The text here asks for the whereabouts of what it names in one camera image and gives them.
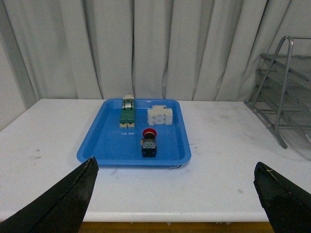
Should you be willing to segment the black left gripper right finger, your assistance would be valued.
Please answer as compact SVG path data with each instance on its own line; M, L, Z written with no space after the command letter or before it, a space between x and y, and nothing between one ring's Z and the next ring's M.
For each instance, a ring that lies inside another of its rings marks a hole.
M311 231L311 195L262 162L254 170L254 186L276 233Z

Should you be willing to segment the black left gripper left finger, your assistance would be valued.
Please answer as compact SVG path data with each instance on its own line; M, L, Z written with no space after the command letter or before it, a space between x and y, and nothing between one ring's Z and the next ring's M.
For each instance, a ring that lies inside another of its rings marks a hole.
M90 203L97 160L92 157L0 224L2 233L77 233Z

